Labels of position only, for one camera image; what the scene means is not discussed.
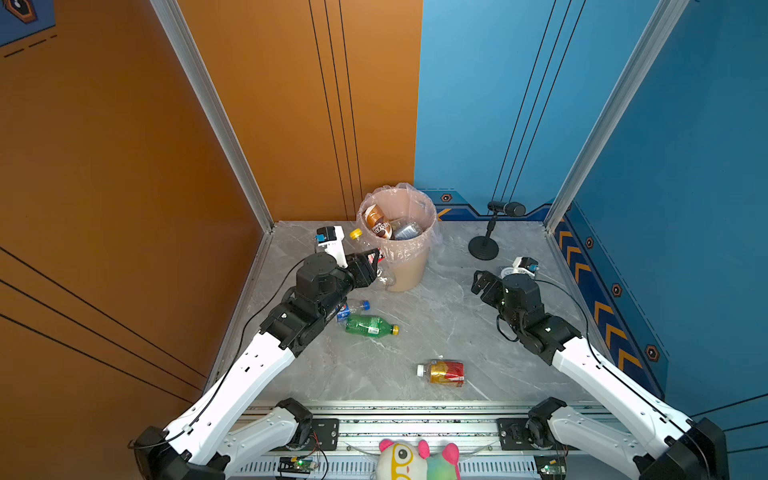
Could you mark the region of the clear bottle red label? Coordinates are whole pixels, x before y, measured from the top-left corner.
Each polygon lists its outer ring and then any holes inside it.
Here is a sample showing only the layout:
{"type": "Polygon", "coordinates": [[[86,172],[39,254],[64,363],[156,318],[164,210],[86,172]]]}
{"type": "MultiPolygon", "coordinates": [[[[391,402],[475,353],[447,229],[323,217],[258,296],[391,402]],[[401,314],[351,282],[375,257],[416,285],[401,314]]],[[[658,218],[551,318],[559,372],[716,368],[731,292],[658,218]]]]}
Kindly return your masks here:
{"type": "Polygon", "coordinates": [[[374,285],[379,289],[389,289],[396,282],[396,277],[385,257],[383,251],[374,243],[366,239],[363,231],[356,228],[349,234],[351,245],[356,253],[364,254],[368,262],[376,270],[374,285]]]}

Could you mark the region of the small pepsi bottle blue cap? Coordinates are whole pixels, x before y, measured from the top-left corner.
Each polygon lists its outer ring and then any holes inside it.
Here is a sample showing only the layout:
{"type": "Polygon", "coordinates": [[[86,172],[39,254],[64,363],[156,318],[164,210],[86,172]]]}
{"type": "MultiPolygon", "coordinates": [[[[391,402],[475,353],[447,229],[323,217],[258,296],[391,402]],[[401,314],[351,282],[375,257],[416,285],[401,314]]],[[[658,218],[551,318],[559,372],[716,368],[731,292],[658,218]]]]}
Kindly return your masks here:
{"type": "Polygon", "coordinates": [[[337,312],[337,321],[344,322],[350,315],[362,314],[369,311],[371,304],[368,300],[348,300],[337,312]]]}

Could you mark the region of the green sprite bottle yellow cap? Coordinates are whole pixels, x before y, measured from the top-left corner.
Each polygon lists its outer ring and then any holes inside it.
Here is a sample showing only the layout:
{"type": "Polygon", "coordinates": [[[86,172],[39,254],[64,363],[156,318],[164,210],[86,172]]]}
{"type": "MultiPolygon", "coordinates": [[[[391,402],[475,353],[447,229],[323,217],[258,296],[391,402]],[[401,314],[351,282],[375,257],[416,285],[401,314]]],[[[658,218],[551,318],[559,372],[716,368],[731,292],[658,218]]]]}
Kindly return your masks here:
{"type": "Polygon", "coordinates": [[[378,316],[352,314],[346,320],[345,332],[369,338],[397,336],[399,327],[378,316]]]}

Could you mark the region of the clear water bottle blue label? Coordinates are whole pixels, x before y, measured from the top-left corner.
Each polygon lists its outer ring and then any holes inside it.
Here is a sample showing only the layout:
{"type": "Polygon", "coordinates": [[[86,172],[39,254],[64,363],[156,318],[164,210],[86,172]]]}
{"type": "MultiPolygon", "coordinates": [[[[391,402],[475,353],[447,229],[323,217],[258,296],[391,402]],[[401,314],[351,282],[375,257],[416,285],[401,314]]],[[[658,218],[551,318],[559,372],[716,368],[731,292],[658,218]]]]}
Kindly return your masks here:
{"type": "Polygon", "coordinates": [[[392,227],[392,239],[398,241],[411,240],[423,233],[422,227],[418,222],[408,219],[399,218],[390,222],[392,227]]]}

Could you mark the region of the brown coffee bottle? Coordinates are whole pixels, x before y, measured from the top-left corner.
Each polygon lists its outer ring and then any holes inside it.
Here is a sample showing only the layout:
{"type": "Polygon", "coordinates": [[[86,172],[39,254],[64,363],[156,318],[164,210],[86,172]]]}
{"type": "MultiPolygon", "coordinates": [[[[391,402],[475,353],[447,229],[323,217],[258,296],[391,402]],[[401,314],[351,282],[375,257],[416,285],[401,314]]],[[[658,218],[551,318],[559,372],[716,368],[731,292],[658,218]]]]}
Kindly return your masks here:
{"type": "Polygon", "coordinates": [[[389,240],[393,229],[390,220],[378,204],[369,205],[363,213],[363,219],[370,231],[379,238],[389,240]]]}

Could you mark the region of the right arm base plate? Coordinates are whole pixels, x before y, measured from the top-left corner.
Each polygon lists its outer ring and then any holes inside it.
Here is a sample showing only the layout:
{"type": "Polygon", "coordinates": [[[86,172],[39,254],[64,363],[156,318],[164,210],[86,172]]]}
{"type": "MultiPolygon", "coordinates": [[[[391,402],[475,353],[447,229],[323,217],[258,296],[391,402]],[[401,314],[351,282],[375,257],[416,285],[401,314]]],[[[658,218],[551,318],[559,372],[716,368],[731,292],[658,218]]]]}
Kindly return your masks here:
{"type": "Polygon", "coordinates": [[[497,436],[503,451],[542,450],[577,451],[577,448],[559,442],[553,430],[544,421],[536,418],[499,418],[496,420],[497,436]]]}

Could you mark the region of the plush toy colourful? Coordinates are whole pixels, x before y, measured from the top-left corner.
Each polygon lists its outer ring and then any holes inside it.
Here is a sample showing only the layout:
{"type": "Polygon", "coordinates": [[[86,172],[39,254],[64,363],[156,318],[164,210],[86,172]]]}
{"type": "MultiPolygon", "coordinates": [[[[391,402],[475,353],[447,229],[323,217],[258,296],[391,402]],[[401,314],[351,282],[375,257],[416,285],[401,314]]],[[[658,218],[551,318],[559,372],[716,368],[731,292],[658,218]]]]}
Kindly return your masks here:
{"type": "Polygon", "coordinates": [[[433,454],[430,445],[420,440],[416,445],[390,439],[379,444],[375,479],[384,480],[458,480],[460,451],[448,443],[433,454]]]}

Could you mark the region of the aluminium rail frame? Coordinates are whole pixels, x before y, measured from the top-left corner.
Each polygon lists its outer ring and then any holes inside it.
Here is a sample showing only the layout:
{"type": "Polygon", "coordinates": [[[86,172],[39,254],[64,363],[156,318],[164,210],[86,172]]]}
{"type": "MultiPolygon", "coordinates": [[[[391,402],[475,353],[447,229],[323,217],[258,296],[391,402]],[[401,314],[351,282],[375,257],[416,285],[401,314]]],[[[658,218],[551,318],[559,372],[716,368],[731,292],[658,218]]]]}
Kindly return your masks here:
{"type": "MultiPolygon", "coordinates": [[[[522,415],[519,412],[505,411],[499,418],[529,418],[529,412],[522,415]]],[[[381,438],[390,435],[396,439],[423,440],[485,437],[495,438],[500,445],[496,427],[496,420],[499,418],[493,418],[484,409],[471,406],[450,407],[447,410],[385,408],[382,414],[374,411],[354,414],[352,425],[339,429],[338,443],[346,438],[381,438]]]]}

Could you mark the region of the left green circuit board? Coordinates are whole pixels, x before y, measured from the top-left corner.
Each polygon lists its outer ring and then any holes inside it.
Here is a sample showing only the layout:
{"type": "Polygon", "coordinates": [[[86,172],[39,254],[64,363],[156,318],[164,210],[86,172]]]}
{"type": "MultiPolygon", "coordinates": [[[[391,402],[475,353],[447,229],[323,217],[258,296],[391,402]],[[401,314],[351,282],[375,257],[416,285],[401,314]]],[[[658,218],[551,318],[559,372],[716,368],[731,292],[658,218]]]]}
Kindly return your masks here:
{"type": "Polygon", "coordinates": [[[309,478],[318,470],[318,462],[306,457],[280,457],[276,474],[278,478],[309,478]]]}

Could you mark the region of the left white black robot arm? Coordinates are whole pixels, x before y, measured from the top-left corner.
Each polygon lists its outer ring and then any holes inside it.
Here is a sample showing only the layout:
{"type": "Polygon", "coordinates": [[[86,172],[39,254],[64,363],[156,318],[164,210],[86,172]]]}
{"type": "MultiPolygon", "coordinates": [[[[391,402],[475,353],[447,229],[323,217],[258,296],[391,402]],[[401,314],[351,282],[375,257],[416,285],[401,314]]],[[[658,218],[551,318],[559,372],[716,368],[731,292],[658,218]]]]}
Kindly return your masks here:
{"type": "Polygon", "coordinates": [[[243,428],[236,421],[265,387],[323,332],[350,292],[378,278],[378,249],[346,256],[318,252],[298,265],[296,281],[261,323],[244,352],[202,397],[164,428],[130,443],[144,479],[230,479],[275,448],[299,449],[312,415],[288,398],[243,428]]]}

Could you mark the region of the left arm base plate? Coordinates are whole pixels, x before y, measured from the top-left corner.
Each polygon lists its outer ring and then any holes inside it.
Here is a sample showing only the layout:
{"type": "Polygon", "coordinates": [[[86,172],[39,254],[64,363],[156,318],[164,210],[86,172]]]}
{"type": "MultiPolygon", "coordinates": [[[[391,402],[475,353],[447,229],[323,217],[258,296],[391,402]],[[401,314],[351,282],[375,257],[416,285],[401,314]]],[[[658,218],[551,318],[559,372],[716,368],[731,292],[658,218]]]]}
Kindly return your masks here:
{"type": "Polygon", "coordinates": [[[312,450],[320,448],[323,451],[335,451],[339,440],[340,421],[338,418],[313,418],[302,421],[289,443],[288,450],[312,450]]]}

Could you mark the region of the red gold tea bottle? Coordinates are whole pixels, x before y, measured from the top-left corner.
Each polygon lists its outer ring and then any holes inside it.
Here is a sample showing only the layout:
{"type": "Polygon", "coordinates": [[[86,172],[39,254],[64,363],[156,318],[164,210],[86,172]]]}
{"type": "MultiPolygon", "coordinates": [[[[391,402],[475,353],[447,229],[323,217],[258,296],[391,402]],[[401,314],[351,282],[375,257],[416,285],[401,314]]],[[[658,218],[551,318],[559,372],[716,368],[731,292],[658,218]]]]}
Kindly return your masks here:
{"type": "Polygon", "coordinates": [[[459,361],[435,359],[418,364],[416,375],[430,384],[461,388],[465,382],[465,366],[459,361]]]}

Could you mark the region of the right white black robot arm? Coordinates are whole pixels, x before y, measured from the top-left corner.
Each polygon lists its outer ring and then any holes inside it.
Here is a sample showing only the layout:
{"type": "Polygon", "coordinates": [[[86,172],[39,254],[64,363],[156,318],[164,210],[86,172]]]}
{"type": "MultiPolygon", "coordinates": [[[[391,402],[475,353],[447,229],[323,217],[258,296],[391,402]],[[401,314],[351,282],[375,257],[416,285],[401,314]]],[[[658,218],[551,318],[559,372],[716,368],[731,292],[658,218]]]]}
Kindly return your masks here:
{"type": "Polygon", "coordinates": [[[472,291],[526,350],[574,380],[623,426],[594,421],[550,397],[529,412],[532,444],[574,447],[629,479],[729,478],[723,430],[672,408],[598,354],[573,325],[547,313],[534,278],[478,270],[472,291]]]}

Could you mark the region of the right green circuit board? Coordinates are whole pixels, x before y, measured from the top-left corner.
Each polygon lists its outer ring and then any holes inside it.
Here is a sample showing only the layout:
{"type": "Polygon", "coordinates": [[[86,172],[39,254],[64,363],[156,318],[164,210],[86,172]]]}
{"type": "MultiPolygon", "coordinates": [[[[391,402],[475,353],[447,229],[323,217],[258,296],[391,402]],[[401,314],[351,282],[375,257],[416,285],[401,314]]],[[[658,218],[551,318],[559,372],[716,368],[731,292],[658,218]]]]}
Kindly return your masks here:
{"type": "Polygon", "coordinates": [[[542,480],[565,480],[567,465],[561,457],[535,456],[538,475],[542,480]]]}

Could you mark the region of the green circuit board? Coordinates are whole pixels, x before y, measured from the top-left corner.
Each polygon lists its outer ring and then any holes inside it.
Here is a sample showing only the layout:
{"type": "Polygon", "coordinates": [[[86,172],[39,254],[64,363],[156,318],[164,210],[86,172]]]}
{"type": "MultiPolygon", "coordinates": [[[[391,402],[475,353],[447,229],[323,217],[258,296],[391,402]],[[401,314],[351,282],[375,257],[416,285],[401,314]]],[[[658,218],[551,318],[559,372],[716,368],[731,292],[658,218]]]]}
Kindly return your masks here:
{"type": "Polygon", "coordinates": [[[318,462],[306,457],[280,457],[276,474],[278,478],[309,478],[318,470],[318,462]]]}
{"type": "Polygon", "coordinates": [[[535,456],[538,475],[542,480],[565,480],[567,465],[561,457],[535,456]]]}

